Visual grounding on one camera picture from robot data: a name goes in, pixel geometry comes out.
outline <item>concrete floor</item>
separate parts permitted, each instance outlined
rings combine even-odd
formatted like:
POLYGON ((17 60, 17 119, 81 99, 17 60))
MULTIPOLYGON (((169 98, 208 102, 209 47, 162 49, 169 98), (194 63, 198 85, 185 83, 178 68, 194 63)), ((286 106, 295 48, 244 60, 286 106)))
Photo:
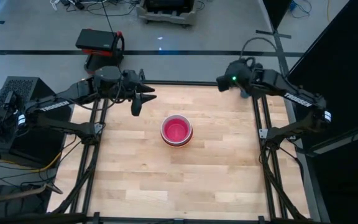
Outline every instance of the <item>concrete floor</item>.
MULTIPOLYGON (((281 39, 284 52, 305 52, 329 24, 327 0, 310 0, 313 6, 309 17, 295 19, 287 13, 278 28, 279 33, 291 35, 281 39)), ((197 24, 187 29, 176 24, 152 22, 145 24, 135 10, 128 16, 110 17, 114 30, 123 32, 126 50, 240 50, 256 34, 269 30, 259 0, 205 1, 198 13, 197 24)), ((331 20, 347 0, 331 1, 331 20)), ((303 0, 298 4, 307 7, 303 0)), ((48 0, 0 0, 0 50, 76 50, 75 42, 83 28, 109 30, 104 16, 85 11, 66 12, 58 5, 54 11, 48 0)), ((128 4, 108 6, 108 14, 128 12, 128 4)), ((257 40, 246 50, 272 52, 269 44, 257 40)), ((237 56, 225 55, 126 55, 123 69, 145 70, 153 80, 192 80, 213 82, 222 75, 229 62, 237 56)), ((63 91, 72 83, 87 77, 83 70, 84 55, 0 55, 0 87, 7 76, 40 77, 54 91, 63 91)), ((299 58, 288 57, 289 68, 299 58)), ((265 68, 278 70, 276 57, 257 57, 265 68)), ((0 177, 18 174, 20 170, 0 168, 0 177)), ((38 174, 7 179, 13 184, 39 180, 38 174)))

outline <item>black metal frame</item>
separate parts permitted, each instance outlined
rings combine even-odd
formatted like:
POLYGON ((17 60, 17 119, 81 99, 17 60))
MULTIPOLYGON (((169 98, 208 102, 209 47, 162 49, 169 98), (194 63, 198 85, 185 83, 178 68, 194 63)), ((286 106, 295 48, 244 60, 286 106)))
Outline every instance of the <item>black metal frame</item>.
MULTIPOLYGON (((290 39, 290 35, 278 34, 277 32, 268 33, 257 30, 257 33, 272 35, 275 38, 275 42, 277 45, 278 52, 244 52, 244 55, 248 56, 264 56, 264 57, 278 57, 279 61, 283 66, 284 73, 288 73, 288 65, 285 60, 285 57, 301 57, 303 53, 298 52, 284 52, 280 38, 288 38, 290 39)), ((156 51, 156 50, 131 50, 126 51, 126 55, 239 55, 240 51, 233 50, 168 50, 168 51, 156 51)), ((83 52, 78 50, 0 50, 0 55, 82 55, 83 52)), ((163 80, 144 80, 145 84, 153 84, 153 85, 190 85, 190 86, 216 86, 215 82, 186 82, 186 81, 163 81, 163 80)), ((254 113, 255 113, 255 122, 257 125, 257 129, 262 128, 262 123, 260 119, 260 111, 258 101, 256 99, 252 99, 254 103, 254 113)), ((104 108, 107 106, 107 100, 104 101, 104 108)), ((97 108, 99 102, 94 103, 94 108, 97 108)), ((266 126, 269 128, 271 126, 271 120, 269 115, 269 109, 267 106, 266 97, 262 98, 262 105, 265 112, 265 121, 266 126)), ((101 113, 100 122, 103 123, 106 118, 107 110, 103 110, 101 113)), ((96 113, 92 112, 90 121, 94 122, 96 117, 96 113)), ((262 144, 263 142, 259 139, 260 150, 262 152, 262 144)), ((275 152, 272 153, 272 162, 273 169, 275 172, 275 176, 277 177, 279 185, 282 185, 280 170, 277 161, 277 154, 275 152)), ((78 176, 76 180, 76 184, 80 181, 82 175, 85 171, 86 161, 88 160, 89 154, 89 146, 84 146, 83 154, 80 161, 80 166, 78 169, 78 176)), ((99 154, 99 144, 94 147, 93 155, 91 160, 97 161, 99 154)), ((262 153, 262 160, 266 161, 266 154, 262 153)), ((258 220, 255 221, 234 221, 234 220, 183 220, 183 219, 163 219, 163 218, 114 218, 114 217, 100 217, 100 214, 96 212, 93 217, 86 217, 86 214, 89 209, 89 203, 91 199, 91 191, 93 186, 93 178, 94 178, 94 170, 89 176, 88 183, 86 186, 85 199, 83 201, 82 213, 77 213, 76 209, 78 206, 78 194, 74 195, 73 202, 71 203, 70 214, 48 214, 48 215, 40 215, 36 217, 29 218, 29 222, 25 222, 22 217, 19 218, 8 218, 4 220, 0 220, 1 223, 33 223, 34 220, 37 220, 37 223, 78 223, 78 222, 93 222, 93 223, 104 223, 104 222, 112 222, 112 223, 165 223, 165 222, 173 222, 174 224, 182 224, 182 223, 201 223, 201 224, 212 224, 212 223, 227 223, 227 224, 236 224, 236 223, 245 223, 245 224, 253 224, 253 223, 284 223, 283 220, 275 219, 275 208, 274 208, 274 198, 272 194, 272 186, 268 181, 268 178, 265 176, 265 187, 267 194, 267 202, 268 202, 268 210, 270 219, 273 220, 271 222, 266 222, 264 217, 259 217, 258 220)), ((282 213, 282 217, 287 217, 287 210, 280 200, 280 211, 282 213)), ((288 222, 296 222, 295 220, 286 220, 288 222)))
MULTIPOLYGON (((144 80, 145 84, 151 84, 151 85, 188 85, 188 86, 216 86, 217 84, 215 82, 181 82, 181 81, 162 81, 162 80, 144 80)), ((257 126, 257 131, 259 129, 262 128, 262 122, 261 122, 261 118, 260 118, 260 111, 259 111, 259 106, 258 106, 258 101, 253 98, 253 103, 254 103, 254 113, 255 113, 255 122, 256 122, 256 126, 257 126)), ((103 108, 105 108, 107 106, 107 100, 104 101, 103 104, 103 108)), ((265 116, 265 121, 266 121, 266 126, 267 128, 271 127, 271 120, 270 120, 270 114, 269 114, 269 108, 267 105, 267 99, 266 97, 262 97, 262 105, 264 108, 264 116, 265 116)), ((105 118, 106 118, 106 110, 103 110, 101 113, 101 118, 100 118, 100 122, 103 123, 105 118)), ((92 113, 91 114, 91 121, 94 121, 94 116, 96 116, 96 113, 92 113)), ((262 152, 262 146, 263 143, 262 141, 259 139, 259 143, 260 143, 260 150, 262 152)), ((77 183, 78 180, 81 178, 82 173, 84 171, 85 168, 85 164, 87 161, 87 157, 88 157, 88 153, 89 153, 89 148, 88 147, 84 147, 84 151, 83 151, 83 155, 81 157, 81 162, 80 162, 80 166, 78 169, 78 177, 77 177, 77 183)), ((95 145, 94 147, 94 151, 93 151, 93 155, 91 160, 95 160, 95 162, 97 162, 98 159, 98 154, 99 154, 99 144, 95 145)), ((267 156, 265 153, 262 153, 262 161, 266 161, 267 160, 267 156)), ((277 153, 275 151, 272 152, 272 162, 273 162, 273 169, 274 169, 274 173, 275 176, 278 180, 278 183, 280 184, 280 186, 282 187, 282 180, 281 180, 281 175, 280 175, 280 168, 278 165, 278 159, 277 159, 277 153)), ((88 209, 89 209, 89 204, 90 204, 90 200, 91 200, 91 191, 92 191, 92 186, 93 186, 93 178, 94 178, 94 171, 93 173, 90 175, 89 179, 88 179, 88 183, 86 186, 86 192, 85 192, 85 198, 83 201, 83 207, 82 207, 82 214, 87 214, 88 213, 88 209)), ((274 219, 276 218, 276 213, 275 213, 275 206, 274 206, 274 198, 273 198, 273 193, 272 193, 272 186, 271 183, 269 182, 268 178, 265 177, 265 187, 266 187, 266 194, 267 194, 267 202, 268 202, 268 210, 269 210, 269 215, 270 215, 270 219, 274 219)), ((75 199, 73 201, 73 203, 71 204, 71 208, 70 208, 70 213, 71 214, 76 214, 76 209, 78 206, 78 195, 75 196, 75 199)), ((285 208, 284 203, 280 200, 280 211, 282 213, 282 218, 288 218, 287 215, 287 210, 285 208)), ((99 213, 95 213, 94 217, 87 217, 86 219, 87 222, 92 222, 94 221, 94 223, 104 223, 104 222, 111 222, 111 223, 161 223, 161 222, 173 222, 173 223, 205 223, 205 224, 209 224, 209 223, 269 223, 269 222, 265 222, 264 221, 264 217, 259 217, 259 220, 254 220, 254 221, 235 221, 235 220, 182 220, 182 219, 164 219, 164 218, 116 218, 116 217, 100 217, 99 213)))

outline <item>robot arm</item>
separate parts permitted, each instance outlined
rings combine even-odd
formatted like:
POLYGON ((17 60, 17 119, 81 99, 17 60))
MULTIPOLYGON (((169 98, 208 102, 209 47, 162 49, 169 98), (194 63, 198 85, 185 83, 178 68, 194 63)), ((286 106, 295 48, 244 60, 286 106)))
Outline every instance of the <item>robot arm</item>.
POLYGON ((310 93, 300 86, 289 83, 275 70, 265 70, 255 64, 254 58, 239 59, 228 66, 225 74, 216 79, 219 91, 238 86, 257 99, 263 95, 282 96, 294 103, 310 109, 310 113, 301 121, 282 128, 260 130, 260 137, 266 139, 268 146, 279 146, 285 138, 299 138, 307 132, 320 132, 331 122, 331 114, 326 111, 326 101, 319 94, 310 93))
POLYGON ((96 144, 102 124, 57 121, 47 118, 42 113, 70 104, 85 105, 97 99, 109 99, 113 103, 132 101, 132 115, 138 116, 142 104, 156 98, 155 95, 143 94, 154 92, 153 88, 141 82, 143 79, 143 70, 139 74, 133 70, 125 70, 121 74, 117 67, 100 68, 93 77, 72 84, 66 91, 26 103, 17 116, 18 130, 24 133, 30 128, 54 129, 76 134, 83 144, 96 144))

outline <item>red bowl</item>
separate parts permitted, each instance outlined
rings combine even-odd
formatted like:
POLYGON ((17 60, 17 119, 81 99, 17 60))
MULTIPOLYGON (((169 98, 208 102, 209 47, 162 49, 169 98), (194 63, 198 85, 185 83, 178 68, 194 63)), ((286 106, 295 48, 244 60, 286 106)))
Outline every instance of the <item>red bowl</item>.
POLYGON ((161 137, 171 146, 184 146, 193 135, 190 122, 182 115, 171 115, 162 122, 161 137))

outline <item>wooden table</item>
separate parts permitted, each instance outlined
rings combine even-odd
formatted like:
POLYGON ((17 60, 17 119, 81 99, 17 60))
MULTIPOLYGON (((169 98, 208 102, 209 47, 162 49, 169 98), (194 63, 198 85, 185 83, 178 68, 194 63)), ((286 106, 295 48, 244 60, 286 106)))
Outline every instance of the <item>wooden table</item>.
MULTIPOLYGON (((242 99, 238 90, 220 93, 216 87, 153 87, 158 97, 143 105, 139 117, 131 115, 130 103, 109 109, 88 215, 101 212, 103 217, 218 220, 269 217, 252 99, 242 99), (193 139, 185 147, 173 148, 161 140, 161 123, 170 114, 182 114, 193 125, 193 139)), ((268 103, 273 125, 288 124, 283 99, 268 97, 268 103)), ((90 111, 76 106, 71 122, 88 122, 89 117, 90 111)), ((67 137, 67 143, 72 140, 73 136, 67 137)), ((288 142, 282 147, 295 155, 288 142)), ((49 211, 73 188, 81 148, 58 168, 55 184, 64 194, 52 194, 49 211)), ((308 216, 297 163, 283 152, 278 152, 278 161, 286 193, 308 216)), ((275 208, 279 214, 278 203, 275 208)))

